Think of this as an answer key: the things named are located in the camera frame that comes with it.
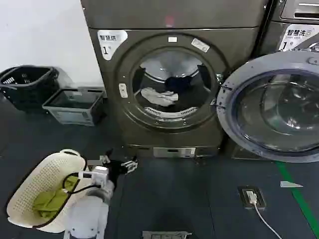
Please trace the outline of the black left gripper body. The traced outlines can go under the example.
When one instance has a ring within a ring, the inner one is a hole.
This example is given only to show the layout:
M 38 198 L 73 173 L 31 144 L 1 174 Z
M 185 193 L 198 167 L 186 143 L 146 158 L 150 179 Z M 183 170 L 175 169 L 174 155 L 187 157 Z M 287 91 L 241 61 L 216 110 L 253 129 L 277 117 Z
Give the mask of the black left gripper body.
M 126 167 L 122 165 L 120 161 L 111 160 L 107 163 L 107 168 L 109 169 L 109 180 L 113 183 L 117 183 L 120 175 L 126 174 Z

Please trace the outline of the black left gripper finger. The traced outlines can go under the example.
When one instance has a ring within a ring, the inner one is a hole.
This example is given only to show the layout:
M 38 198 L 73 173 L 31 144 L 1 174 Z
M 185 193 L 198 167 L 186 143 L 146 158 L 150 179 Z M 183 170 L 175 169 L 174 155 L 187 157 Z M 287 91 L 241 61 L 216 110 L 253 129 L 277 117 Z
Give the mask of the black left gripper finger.
M 127 169 L 127 173 L 135 171 L 138 167 L 137 156 L 134 156 L 131 160 L 122 163 L 122 166 Z
M 111 156 L 112 152 L 113 152 L 113 149 L 111 148 L 111 149 L 108 149 L 108 150 L 105 152 L 104 155 L 100 155 L 100 162 L 101 162 L 102 164 L 108 164 L 108 163 L 110 163 L 110 162 L 111 162 L 111 161 L 110 161 L 110 156 Z

